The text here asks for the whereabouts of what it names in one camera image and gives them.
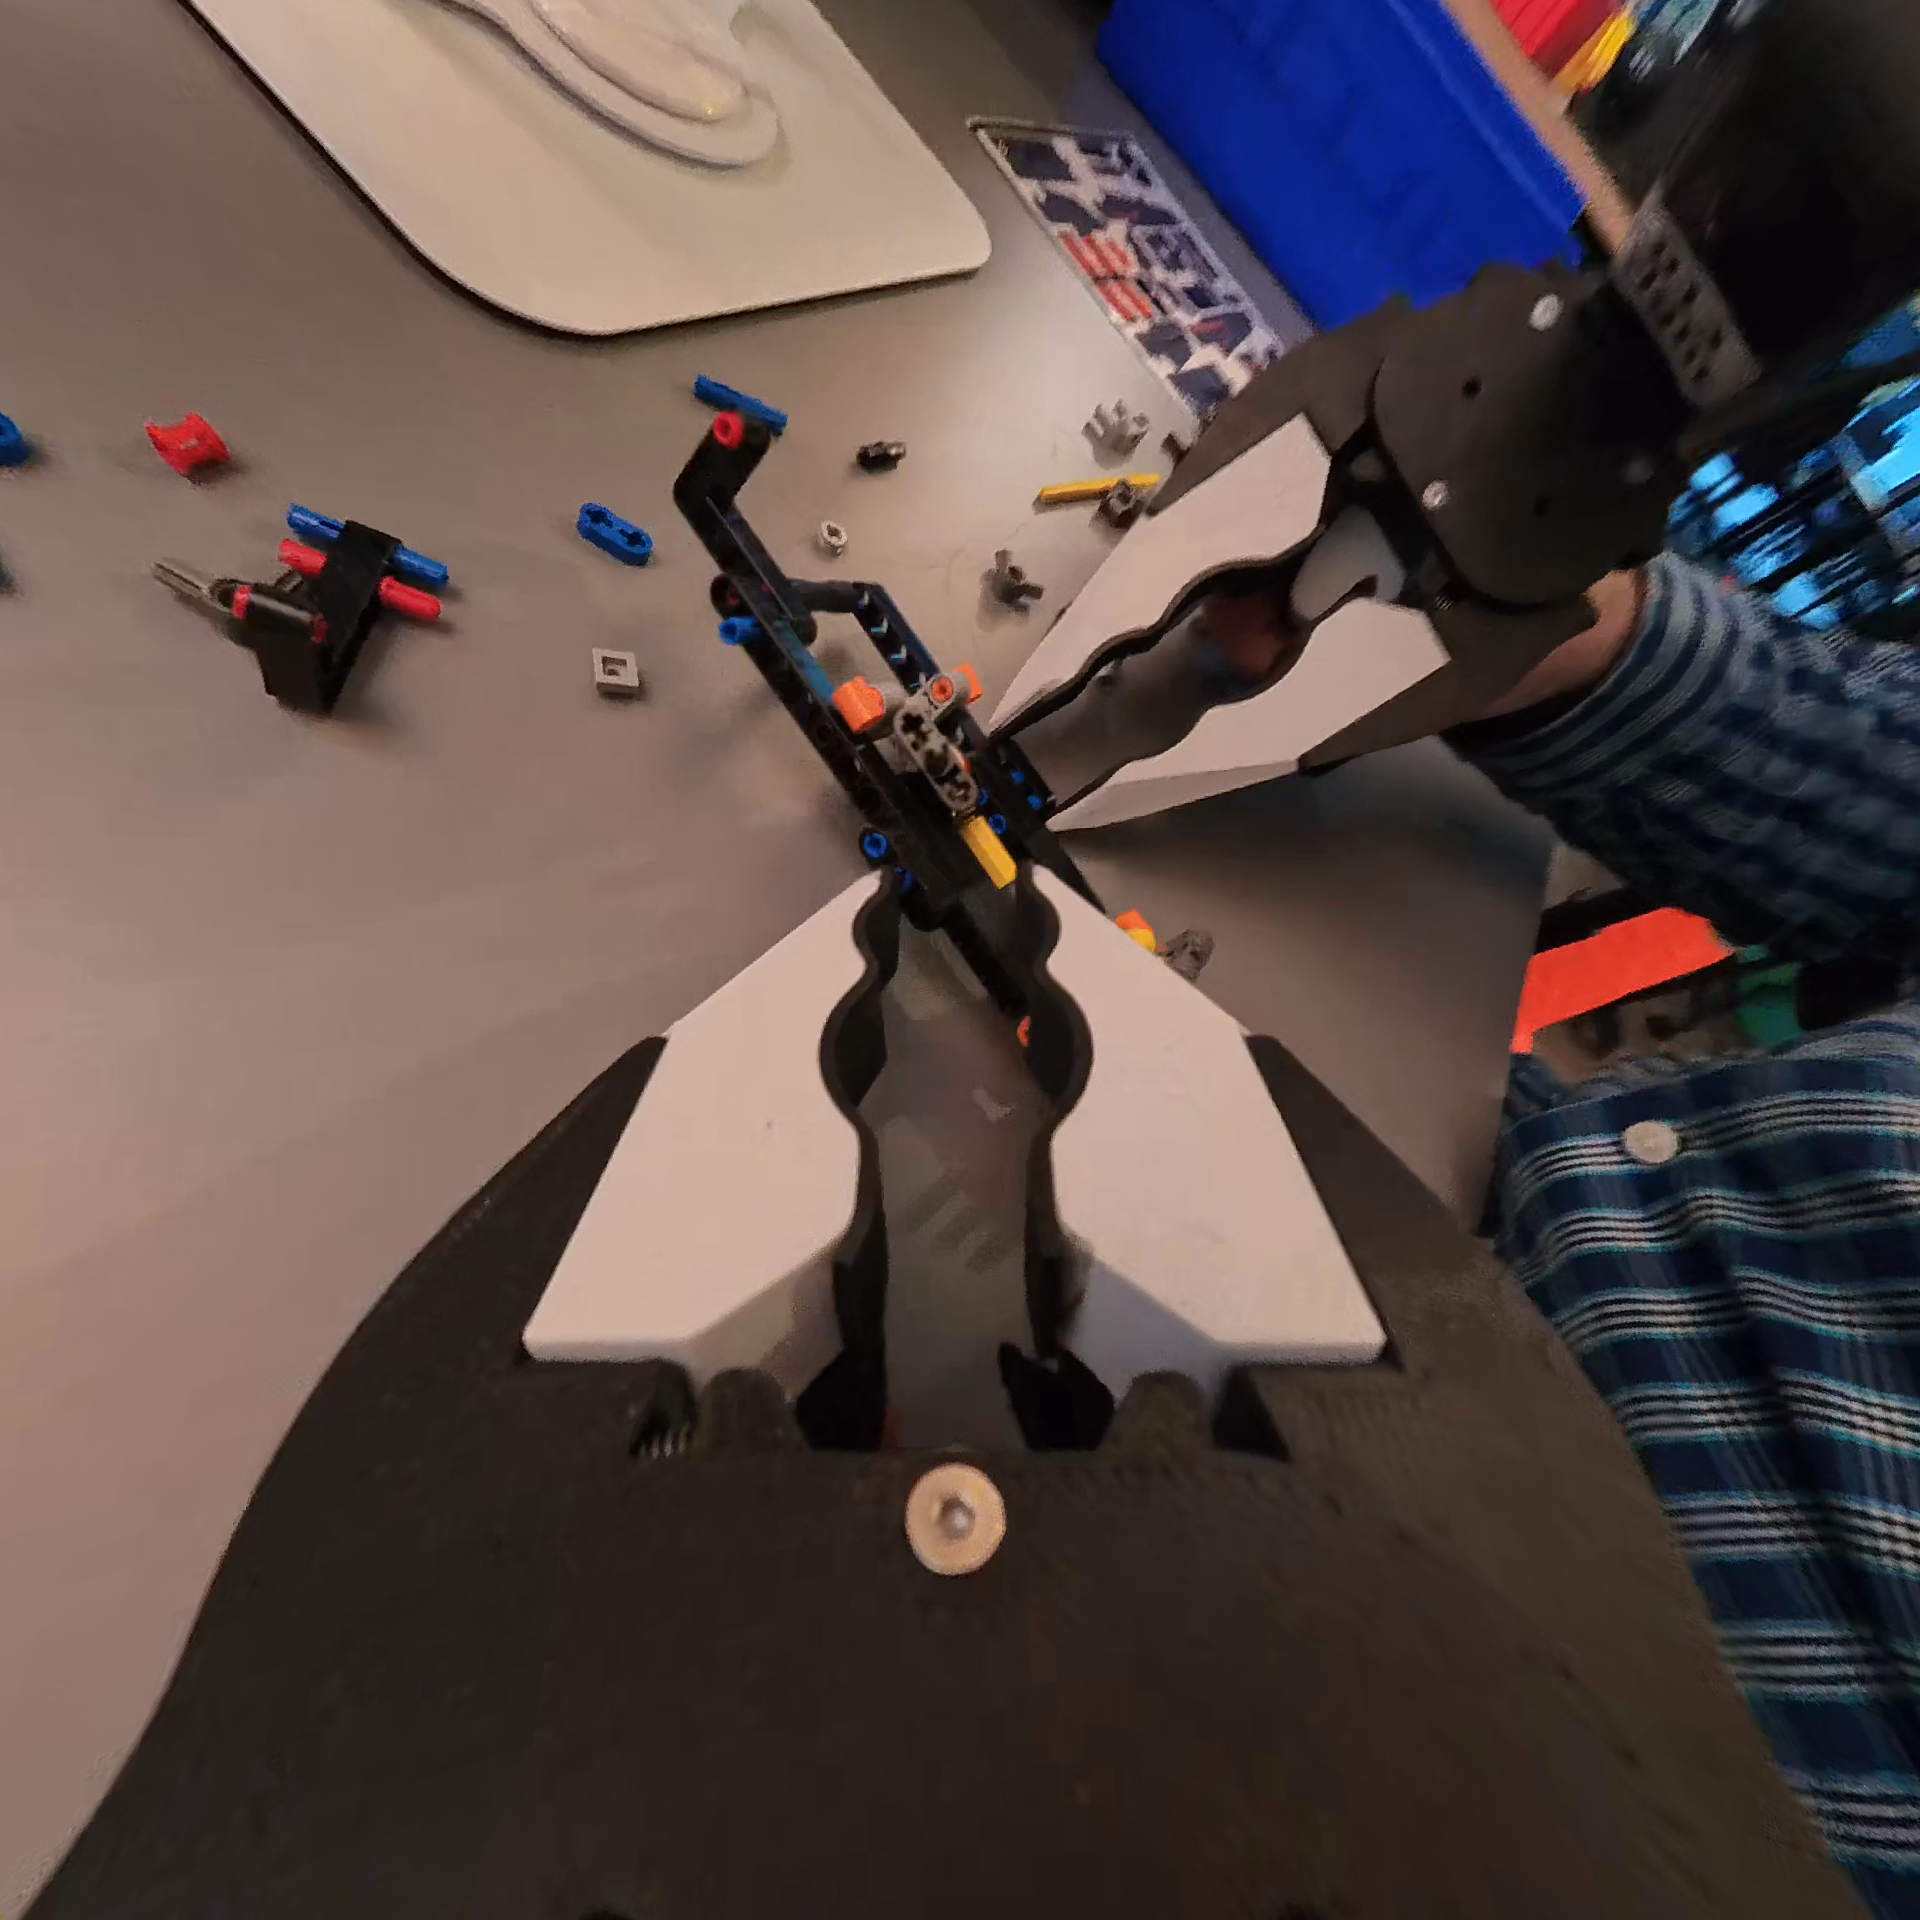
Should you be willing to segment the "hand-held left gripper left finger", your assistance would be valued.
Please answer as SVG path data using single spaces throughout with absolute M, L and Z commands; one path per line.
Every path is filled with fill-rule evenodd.
M 880 982 L 855 942 L 891 906 L 855 879 L 756 965 L 660 1027 L 619 1157 L 557 1244 L 521 1347 L 557 1366 L 671 1360 L 799 1395 L 834 1360 L 827 1253 L 859 1200 L 859 1131 L 827 1091 L 827 1011 Z

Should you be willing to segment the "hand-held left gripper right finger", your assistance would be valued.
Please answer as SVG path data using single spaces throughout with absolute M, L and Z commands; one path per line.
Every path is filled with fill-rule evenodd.
M 1109 1395 L 1242 1366 L 1370 1366 L 1379 1315 L 1299 1157 L 1253 1033 L 1070 879 L 1017 867 L 1027 1324 Z

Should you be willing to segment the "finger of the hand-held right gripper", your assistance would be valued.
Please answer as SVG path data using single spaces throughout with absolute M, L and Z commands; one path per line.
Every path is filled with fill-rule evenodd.
M 1353 759 L 1353 728 L 1376 728 L 1376 710 L 1450 663 L 1405 598 L 1405 561 L 1376 508 L 1304 510 L 1280 536 L 1253 536 L 1251 510 L 1166 508 L 1039 632 L 1039 710 L 1086 702 L 1109 663 L 1152 657 L 1228 598 L 1280 617 L 1280 663 L 1211 695 L 1165 753 L 1124 753 L 1098 781 L 1070 791 L 1052 830 L 1111 830 L 1318 759 L 1335 764 Z
M 1152 657 L 1187 617 L 1253 598 L 1280 663 L 1190 710 L 1190 746 L 1325 746 L 1405 695 L 1405 561 L 1376 508 L 1335 498 L 1335 449 L 1370 430 L 1405 299 L 1312 335 L 1253 371 L 1177 460 L 999 702 L 999 746 L 1075 710 L 1109 663 Z

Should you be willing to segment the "lego vehicle chassis assembly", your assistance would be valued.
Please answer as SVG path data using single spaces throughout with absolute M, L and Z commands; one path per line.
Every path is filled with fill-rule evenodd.
M 772 702 L 799 718 L 827 781 L 859 811 L 859 858 L 880 867 L 880 950 L 855 920 L 859 982 L 821 1027 L 821 1083 L 870 1091 L 883 1064 L 880 989 L 904 965 L 904 928 L 939 934 L 986 1004 L 1017 1027 L 1075 1017 L 1087 1040 L 1098 1011 L 1075 1004 L 1031 958 L 1010 950 L 1017 879 L 1052 867 L 1087 904 L 1086 867 L 1052 838 L 1052 791 L 1017 746 L 999 746 L 973 718 L 973 663 L 939 672 L 907 632 L 883 581 L 782 574 L 756 533 L 741 518 L 741 483 L 756 474 L 772 430 L 716 411 L 696 460 L 671 483 L 671 508 L 716 561 L 710 607 L 716 636 L 756 663 Z

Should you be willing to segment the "person's right forearm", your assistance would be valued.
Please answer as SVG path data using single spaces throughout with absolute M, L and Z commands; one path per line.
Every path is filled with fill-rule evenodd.
M 1605 677 L 1447 733 L 1661 906 L 1741 950 L 1909 958 L 1920 647 L 1799 632 L 1680 549 Z

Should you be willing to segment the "lego sticker sheet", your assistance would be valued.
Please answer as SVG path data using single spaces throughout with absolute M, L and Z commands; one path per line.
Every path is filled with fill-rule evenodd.
M 1291 355 L 1140 133 L 973 117 L 973 144 L 1187 416 Z

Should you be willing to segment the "black angled lego subassembly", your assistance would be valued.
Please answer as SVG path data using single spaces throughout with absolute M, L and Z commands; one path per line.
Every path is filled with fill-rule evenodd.
M 334 718 L 371 621 L 435 621 L 447 567 L 371 518 L 310 508 L 292 508 L 283 533 L 268 581 L 189 561 L 149 561 L 149 574 L 256 657 L 268 702 Z

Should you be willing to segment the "person's right hand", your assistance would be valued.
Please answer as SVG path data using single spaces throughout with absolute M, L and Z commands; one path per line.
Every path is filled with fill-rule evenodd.
M 1642 621 L 1642 567 L 1614 567 L 1587 581 L 1587 621 L 1558 636 L 1509 695 L 1493 695 L 1481 718 L 1583 702 L 1634 636 Z

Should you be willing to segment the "blue storage bin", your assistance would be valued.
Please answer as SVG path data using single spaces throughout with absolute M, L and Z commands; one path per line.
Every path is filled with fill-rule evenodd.
M 1325 335 L 1583 267 L 1583 179 L 1440 0 L 1111 0 L 1098 65 Z

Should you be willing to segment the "orange object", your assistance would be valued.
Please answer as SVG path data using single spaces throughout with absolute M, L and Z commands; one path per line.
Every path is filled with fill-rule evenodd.
M 1526 965 L 1509 1048 L 1531 1048 L 1563 1017 L 1614 1011 L 1628 996 L 1661 996 L 1661 989 L 1713 973 L 1733 958 L 1741 950 L 1709 920 L 1680 920 L 1680 906 L 1642 906 L 1642 920 L 1605 928 L 1587 942 L 1544 950 Z

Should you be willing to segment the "blue plaid shirt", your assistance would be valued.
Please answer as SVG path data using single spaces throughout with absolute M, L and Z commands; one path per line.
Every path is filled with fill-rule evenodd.
M 1493 1245 L 1618 1413 L 1836 1864 L 1920 1910 L 1909 1004 L 1709 1064 L 1520 1057 Z

